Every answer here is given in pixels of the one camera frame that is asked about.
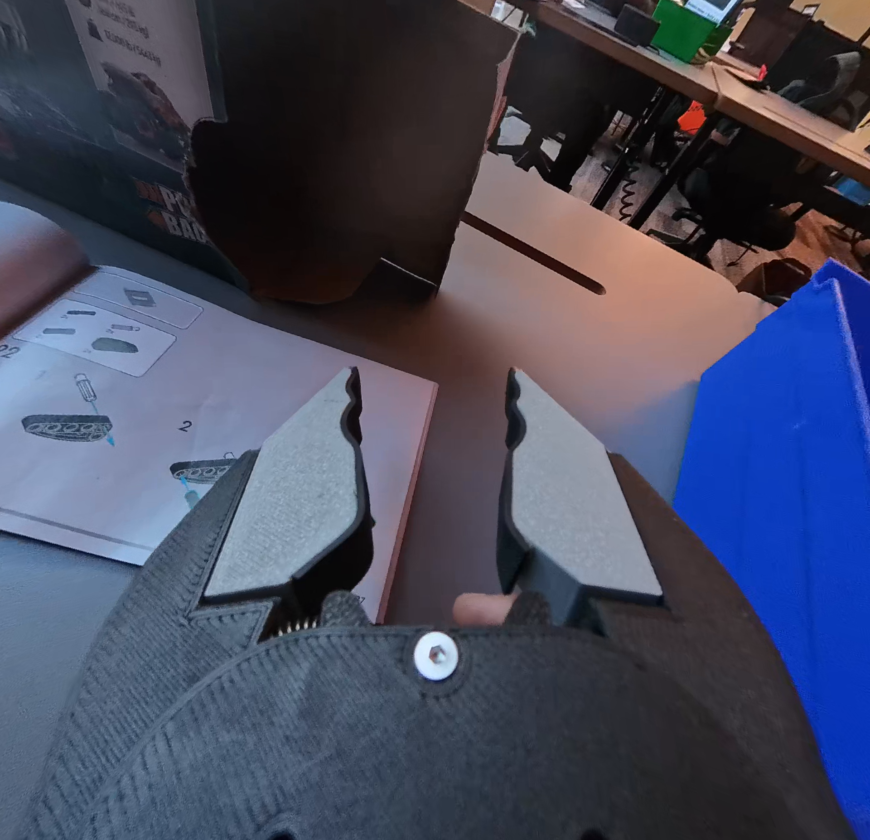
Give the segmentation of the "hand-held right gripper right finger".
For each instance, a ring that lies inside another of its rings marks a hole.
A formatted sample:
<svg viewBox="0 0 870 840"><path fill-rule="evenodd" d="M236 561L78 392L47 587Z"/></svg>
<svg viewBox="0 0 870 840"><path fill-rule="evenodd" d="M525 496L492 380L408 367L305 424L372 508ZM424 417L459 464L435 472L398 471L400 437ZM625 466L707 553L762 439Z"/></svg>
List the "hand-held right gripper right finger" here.
<svg viewBox="0 0 870 840"><path fill-rule="evenodd" d="M516 367L506 381L496 567L505 594L546 602L556 626L602 627L597 599L664 606L605 445Z"/></svg>

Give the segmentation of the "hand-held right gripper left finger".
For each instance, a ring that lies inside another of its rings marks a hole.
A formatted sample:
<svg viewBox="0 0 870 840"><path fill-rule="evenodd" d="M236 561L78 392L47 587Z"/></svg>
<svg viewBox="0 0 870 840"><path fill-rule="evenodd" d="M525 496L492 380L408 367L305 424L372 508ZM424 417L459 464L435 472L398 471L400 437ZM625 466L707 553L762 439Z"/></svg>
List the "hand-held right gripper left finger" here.
<svg viewBox="0 0 870 840"><path fill-rule="evenodd" d="M319 609L373 560L356 367L341 369L258 451L203 599Z"/></svg>

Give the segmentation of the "lego instruction booklet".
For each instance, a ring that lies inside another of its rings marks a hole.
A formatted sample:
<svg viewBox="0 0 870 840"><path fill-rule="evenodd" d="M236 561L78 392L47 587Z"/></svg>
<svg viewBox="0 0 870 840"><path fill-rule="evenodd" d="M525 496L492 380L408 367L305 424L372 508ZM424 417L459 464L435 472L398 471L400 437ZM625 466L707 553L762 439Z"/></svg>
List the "lego instruction booklet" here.
<svg viewBox="0 0 870 840"><path fill-rule="evenodd" d="M384 621L435 382L93 266L12 203L1 261L3 531L141 565L241 454L355 366L375 520L355 591Z"/></svg>

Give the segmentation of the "printed cardboard lego box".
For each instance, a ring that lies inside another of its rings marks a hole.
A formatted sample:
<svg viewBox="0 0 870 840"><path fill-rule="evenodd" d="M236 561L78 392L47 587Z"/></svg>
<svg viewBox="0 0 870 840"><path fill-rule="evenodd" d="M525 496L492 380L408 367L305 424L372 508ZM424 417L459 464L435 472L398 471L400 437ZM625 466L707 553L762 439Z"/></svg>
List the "printed cardboard lego box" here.
<svg viewBox="0 0 870 840"><path fill-rule="evenodd" d="M258 297L431 292L517 41L461 0L2 0L2 180Z"/></svg>

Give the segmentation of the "person's right hand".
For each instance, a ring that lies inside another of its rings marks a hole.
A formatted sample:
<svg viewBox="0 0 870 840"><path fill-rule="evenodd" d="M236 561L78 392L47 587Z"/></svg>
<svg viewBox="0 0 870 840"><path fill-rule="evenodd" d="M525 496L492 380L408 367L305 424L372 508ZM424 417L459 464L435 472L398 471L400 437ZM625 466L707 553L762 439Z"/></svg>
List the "person's right hand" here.
<svg viewBox="0 0 870 840"><path fill-rule="evenodd" d="M452 620L460 627L500 626L516 599L516 595L464 593L454 601Z"/></svg>

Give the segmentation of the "blue plastic bin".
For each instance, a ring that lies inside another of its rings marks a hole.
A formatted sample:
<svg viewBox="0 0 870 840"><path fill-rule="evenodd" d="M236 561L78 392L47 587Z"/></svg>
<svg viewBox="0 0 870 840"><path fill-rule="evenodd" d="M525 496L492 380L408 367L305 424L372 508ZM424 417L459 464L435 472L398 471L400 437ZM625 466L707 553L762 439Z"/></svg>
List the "blue plastic bin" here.
<svg viewBox="0 0 870 840"><path fill-rule="evenodd" d="M702 375L673 506L765 624L869 832L869 284L830 260Z"/></svg>

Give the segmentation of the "black office chair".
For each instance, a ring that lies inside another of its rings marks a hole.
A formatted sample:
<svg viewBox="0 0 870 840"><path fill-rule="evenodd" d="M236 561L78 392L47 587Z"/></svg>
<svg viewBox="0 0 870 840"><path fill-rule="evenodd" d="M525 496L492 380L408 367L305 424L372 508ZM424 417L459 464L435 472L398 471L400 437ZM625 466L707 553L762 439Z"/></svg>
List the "black office chair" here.
<svg viewBox="0 0 870 840"><path fill-rule="evenodd" d="M799 200L794 182L802 159L797 150L749 128L715 131L677 182L698 221L693 239L673 247L708 268L718 241L768 251L788 247L796 225L784 207Z"/></svg>

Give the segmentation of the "long wooden desk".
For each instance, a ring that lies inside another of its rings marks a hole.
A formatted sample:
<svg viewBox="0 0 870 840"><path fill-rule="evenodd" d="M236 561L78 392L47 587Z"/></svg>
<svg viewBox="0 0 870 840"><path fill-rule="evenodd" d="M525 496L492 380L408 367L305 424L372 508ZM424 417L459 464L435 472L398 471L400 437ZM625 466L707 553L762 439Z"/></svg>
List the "long wooden desk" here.
<svg viewBox="0 0 870 840"><path fill-rule="evenodd" d="M869 184L868 135L858 135L773 91L745 84L749 73L733 58L717 54L695 66L649 48L633 47L609 33L615 20L593 7L571 10L549 0L505 0L521 12L681 95L713 106L725 117L774 138L843 176Z"/></svg>

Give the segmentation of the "small black box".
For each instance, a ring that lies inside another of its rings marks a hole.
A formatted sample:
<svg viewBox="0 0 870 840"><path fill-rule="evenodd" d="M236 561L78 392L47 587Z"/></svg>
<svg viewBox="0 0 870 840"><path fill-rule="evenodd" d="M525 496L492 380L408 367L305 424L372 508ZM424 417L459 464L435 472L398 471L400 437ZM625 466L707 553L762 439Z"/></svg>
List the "small black box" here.
<svg viewBox="0 0 870 840"><path fill-rule="evenodd" d="M630 4L621 8L614 23L614 33L619 39L641 48L652 45L659 28L659 20Z"/></svg>

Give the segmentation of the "grey office chair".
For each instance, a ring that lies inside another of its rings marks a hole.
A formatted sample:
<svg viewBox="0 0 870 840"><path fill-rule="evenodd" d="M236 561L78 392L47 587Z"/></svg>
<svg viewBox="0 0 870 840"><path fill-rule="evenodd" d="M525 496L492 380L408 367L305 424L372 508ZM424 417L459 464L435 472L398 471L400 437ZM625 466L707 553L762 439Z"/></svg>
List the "grey office chair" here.
<svg viewBox="0 0 870 840"><path fill-rule="evenodd" d="M832 55L807 78L789 82L776 94L838 127L854 131L860 118L847 96L861 63L862 57L856 51Z"/></svg>

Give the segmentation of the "green plastic bin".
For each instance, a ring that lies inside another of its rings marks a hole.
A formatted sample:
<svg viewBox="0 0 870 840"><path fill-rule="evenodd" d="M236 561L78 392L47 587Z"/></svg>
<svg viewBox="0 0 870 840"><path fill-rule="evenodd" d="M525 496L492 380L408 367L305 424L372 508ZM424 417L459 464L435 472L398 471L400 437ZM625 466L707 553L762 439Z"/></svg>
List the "green plastic bin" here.
<svg viewBox="0 0 870 840"><path fill-rule="evenodd" d="M652 19L658 22L658 29L651 47L686 64L711 58L734 30L696 14L677 0L658 0Z"/></svg>

